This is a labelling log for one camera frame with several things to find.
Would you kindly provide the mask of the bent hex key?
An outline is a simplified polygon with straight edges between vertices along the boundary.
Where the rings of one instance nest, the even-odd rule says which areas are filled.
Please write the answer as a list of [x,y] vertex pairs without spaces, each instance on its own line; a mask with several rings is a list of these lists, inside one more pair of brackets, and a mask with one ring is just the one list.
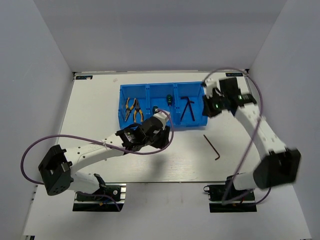
[[195,116],[194,116],[194,112],[193,112],[193,109],[192,109],[192,104],[194,104],[195,102],[194,101],[191,101],[190,98],[188,96],[182,96],[180,98],[181,100],[187,100],[186,102],[186,105],[184,107],[184,110],[181,114],[181,117],[180,117],[180,120],[182,121],[183,120],[183,117],[185,115],[185,112],[187,110],[187,107],[189,107],[189,111],[190,111],[190,114],[191,114],[191,118],[192,118],[192,121],[194,122],[195,121]]

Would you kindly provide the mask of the green stubby screwdriver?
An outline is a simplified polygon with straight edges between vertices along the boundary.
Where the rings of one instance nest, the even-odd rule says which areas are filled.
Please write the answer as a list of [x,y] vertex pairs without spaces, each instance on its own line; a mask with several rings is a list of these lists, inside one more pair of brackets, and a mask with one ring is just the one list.
[[172,103],[173,103],[173,96],[171,94],[168,94],[166,96],[166,102],[167,102],[167,105],[171,108]]
[[157,105],[154,105],[153,107],[152,107],[152,113],[153,114],[155,114],[157,111],[158,111],[158,106]]

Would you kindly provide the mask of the yellow black pliers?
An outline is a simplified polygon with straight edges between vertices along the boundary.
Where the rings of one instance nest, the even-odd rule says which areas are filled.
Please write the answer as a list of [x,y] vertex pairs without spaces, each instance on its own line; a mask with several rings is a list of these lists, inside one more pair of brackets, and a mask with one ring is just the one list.
[[144,115],[139,103],[139,100],[136,98],[134,100],[134,112],[133,112],[133,122],[137,123],[137,114],[140,115],[140,122],[142,123],[144,121]]
[[125,122],[128,120],[128,118],[130,116],[130,113],[132,112],[133,108],[135,107],[137,99],[134,98],[133,104],[131,106],[129,106],[129,101],[130,101],[130,98],[128,97],[126,102],[125,102],[125,107],[126,107],[126,109],[125,109],[125,118],[124,118]]

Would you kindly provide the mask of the thin straight hex key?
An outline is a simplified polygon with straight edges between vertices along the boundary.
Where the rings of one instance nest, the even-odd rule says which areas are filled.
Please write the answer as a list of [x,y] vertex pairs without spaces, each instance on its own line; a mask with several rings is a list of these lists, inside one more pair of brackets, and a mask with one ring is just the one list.
[[216,158],[215,158],[215,161],[217,161],[221,155],[219,154],[219,152],[217,151],[217,149],[214,147],[214,145],[211,143],[211,141],[208,139],[208,137],[203,134],[203,137],[205,138],[205,140],[208,142],[208,144],[211,146],[211,148],[213,149],[213,151],[216,153]]

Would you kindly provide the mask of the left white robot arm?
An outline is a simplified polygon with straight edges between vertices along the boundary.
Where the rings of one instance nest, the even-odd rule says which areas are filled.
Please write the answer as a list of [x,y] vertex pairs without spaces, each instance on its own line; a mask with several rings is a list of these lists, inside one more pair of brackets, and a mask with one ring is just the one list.
[[141,148],[152,146],[163,149],[169,142],[168,118],[157,113],[142,124],[126,127],[101,142],[63,149],[52,146],[38,166],[46,192],[56,196],[66,190],[90,194],[99,200],[105,196],[106,184],[97,173],[80,170],[129,152],[139,153]]

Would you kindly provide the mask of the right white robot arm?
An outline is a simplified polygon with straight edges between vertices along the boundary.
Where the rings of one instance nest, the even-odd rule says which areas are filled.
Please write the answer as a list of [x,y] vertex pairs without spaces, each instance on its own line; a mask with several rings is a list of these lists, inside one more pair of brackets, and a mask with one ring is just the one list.
[[232,176],[232,183],[225,188],[226,195],[236,200],[244,190],[268,189],[296,181],[301,160],[298,149],[290,149],[281,141],[266,119],[261,108],[250,93],[242,93],[237,78],[219,81],[211,78],[202,82],[205,89],[202,114],[213,118],[222,111],[231,112],[251,137],[250,144],[258,151],[260,161],[251,172]]

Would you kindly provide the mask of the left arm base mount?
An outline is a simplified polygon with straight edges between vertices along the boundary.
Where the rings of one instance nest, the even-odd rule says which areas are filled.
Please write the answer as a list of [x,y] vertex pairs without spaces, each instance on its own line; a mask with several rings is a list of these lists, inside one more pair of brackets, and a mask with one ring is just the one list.
[[125,204],[126,183],[111,183],[94,193],[76,193],[73,212],[120,212]]

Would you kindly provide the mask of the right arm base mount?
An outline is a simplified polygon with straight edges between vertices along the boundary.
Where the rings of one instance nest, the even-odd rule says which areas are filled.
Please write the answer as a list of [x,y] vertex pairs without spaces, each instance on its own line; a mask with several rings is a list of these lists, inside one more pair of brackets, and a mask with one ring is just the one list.
[[226,200],[243,195],[241,198],[232,203],[223,205],[222,198],[226,186],[224,184],[210,184],[203,187],[203,191],[208,194],[210,213],[254,213],[257,212],[256,200],[254,192],[251,191],[247,195],[247,190],[236,191],[231,189]]

